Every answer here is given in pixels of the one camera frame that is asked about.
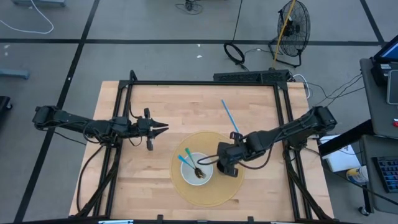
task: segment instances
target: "caster wheel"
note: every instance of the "caster wheel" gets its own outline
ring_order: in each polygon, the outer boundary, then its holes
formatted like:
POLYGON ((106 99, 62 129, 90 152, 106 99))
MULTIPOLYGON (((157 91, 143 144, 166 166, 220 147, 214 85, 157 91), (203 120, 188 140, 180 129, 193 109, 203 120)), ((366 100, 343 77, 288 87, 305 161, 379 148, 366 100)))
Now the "caster wheel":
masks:
POLYGON ((358 211, 359 211, 362 215, 364 215, 364 216, 366 216, 366 217, 368 217, 368 216, 370 215, 370 213, 367 212, 366 209, 365 209, 364 207, 359 207, 359 208, 358 208, 358 211))
POLYGON ((8 103, 8 105, 6 106, 7 110, 11 110, 12 109, 12 104, 8 103))

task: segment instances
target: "bowl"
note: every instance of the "bowl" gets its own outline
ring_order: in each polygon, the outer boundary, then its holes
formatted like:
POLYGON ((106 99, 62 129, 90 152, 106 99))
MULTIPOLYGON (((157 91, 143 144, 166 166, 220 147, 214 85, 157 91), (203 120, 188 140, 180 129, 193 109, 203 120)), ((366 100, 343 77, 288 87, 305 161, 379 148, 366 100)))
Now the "bowl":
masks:
MULTIPOLYGON (((204 157, 207 157, 206 155, 204 155, 203 153, 200 152, 194 152, 191 153, 192 155, 192 159, 195 161, 195 165, 197 168, 201 169, 201 171, 206 174, 205 178, 198 178, 195 175, 195 170, 192 169, 192 167, 186 165, 184 162, 181 162, 181 176, 182 178, 190 185, 194 185, 194 186, 200 186, 203 185, 205 183, 207 183, 211 176, 213 175, 213 165, 207 165, 207 166, 203 166, 203 165, 199 165, 198 164, 198 160, 204 157)), ((192 165, 192 161, 189 158, 189 156, 185 157, 185 160, 192 165)), ((203 161, 201 161, 202 163, 209 163, 211 162, 211 159, 205 159, 203 161)))

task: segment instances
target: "yellow fan cord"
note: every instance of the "yellow fan cord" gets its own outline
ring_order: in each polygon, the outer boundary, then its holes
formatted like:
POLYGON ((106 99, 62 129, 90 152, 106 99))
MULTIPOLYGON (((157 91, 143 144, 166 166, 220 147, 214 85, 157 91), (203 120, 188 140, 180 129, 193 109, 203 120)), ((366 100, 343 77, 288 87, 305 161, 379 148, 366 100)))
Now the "yellow fan cord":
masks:
POLYGON ((273 61, 273 63, 272 63, 272 68, 273 68, 273 69, 275 69, 276 59, 277 59, 277 57, 278 57, 278 51, 279 51, 280 40, 282 40, 282 35, 283 35, 284 31, 285 31, 285 27, 286 27, 286 24, 287 24, 287 20, 289 19, 290 14, 291 14, 292 11, 293 11, 293 7, 294 7, 294 4, 295 4, 295 3, 296 3, 296 0, 293 0, 293 1, 292 1, 292 4, 290 5, 289 12, 287 13, 287 16, 286 16, 286 19, 285 19, 285 22, 284 22, 284 26, 282 27, 282 30, 280 31, 280 34, 279 34, 279 37, 278 37, 278 43, 277 43, 277 45, 276 45, 276 53, 275 53, 274 61, 273 61))

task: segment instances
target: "gray floor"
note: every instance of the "gray floor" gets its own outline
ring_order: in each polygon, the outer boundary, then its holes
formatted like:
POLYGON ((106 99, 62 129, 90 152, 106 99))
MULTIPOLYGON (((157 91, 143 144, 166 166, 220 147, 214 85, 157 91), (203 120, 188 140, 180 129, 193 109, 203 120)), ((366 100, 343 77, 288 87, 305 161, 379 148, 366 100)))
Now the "gray floor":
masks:
MULTIPOLYGON (((398 32, 394 23, 395 0, 366 0, 385 40, 398 32)), ((239 0, 203 0, 197 16, 180 13, 173 1, 101 0, 88 34, 89 39, 230 39, 239 0)), ((49 35, 20 33, 0 24, 1 38, 79 39, 93 0, 67 0, 66 8, 41 7, 54 23, 49 35)), ((312 20, 310 40, 377 41, 359 0, 303 0, 312 20)), ((237 39, 269 40, 276 35, 278 0, 243 2, 237 39)), ((46 22, 34 11, 0 2, 0 20, 21 29, 45 31, 46 22)), ((240 45, 243 51, 266 46, 240 45)), ((0 223, 12 222, 25 191, 44 134, 31 123, 34 108, 57 103, 77 44, 0 44, 0 67, 28 69, 29 80, 0 78, 0 95, 12 97, 14 108, 0 132, 0 223)), ((311 82, 333 91, 359 74, 359 60, 374 55, 379 47, 308 46, 303 65, 297 69, 311 82)), ((264 52, 247 55, 250 70, 267 70, 272 57, 264 52)), ((287 68, 281 64, 277 68, 287 68)), ((103 80, 120 80, 133 69, 141 80, 212 80, 214 73, 239 72, 224 54, 222 45, 101 45, 86 44, 76 68, 64 109, 92 117, 103 80)), ((362 87, 360 80, 352 89, 362 87)), ((310 87, 311 105, 323 99, 320 89, 310 87)), ((333 133, 356 126, 369 118, 364 91, 336 100, 330 109, 339 122, 333 133)), ((81 139, 76 133, 63 131, 81 139)), ((68 215, 84 147, 53 138, 42 173, 30 201, 25 221, 63 218, 68 215)), ((370 217, 356 209, 363 205, 362 191, 326 173, 335 217, 347 222, 393 223, 398 216, 376 212, 370 217)))

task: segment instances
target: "electric fan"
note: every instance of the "electric fan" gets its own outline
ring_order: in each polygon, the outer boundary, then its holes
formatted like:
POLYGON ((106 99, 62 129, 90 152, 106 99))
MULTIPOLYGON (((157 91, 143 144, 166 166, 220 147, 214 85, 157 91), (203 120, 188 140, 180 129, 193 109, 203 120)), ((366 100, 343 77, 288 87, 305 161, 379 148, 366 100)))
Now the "electric fan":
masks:
POLYGON ((274 42, 278 41, 279 35, 282 32, 282 28, 286 18, 288 17, 285 29, 283 30, 282 37, 280 40, 280 49, 284 54, 297 57, 299 60, 298 65, 294 65, 281 60, 276 60, 277 62, 284 63, 286 65, 293 66, 294 68, 301 65, 301 54, 308 44, 310 38, 310 15, 308 14, 307 8, 303 3, 299 1, 288 2, 279 12, 278 19, 278 37, 274 38, 268 47, 271 51, 272 57, 275 59, 275 53, 271 47, 274 42), (289 9, 293 5, 292 12, 289 15, 289 9))

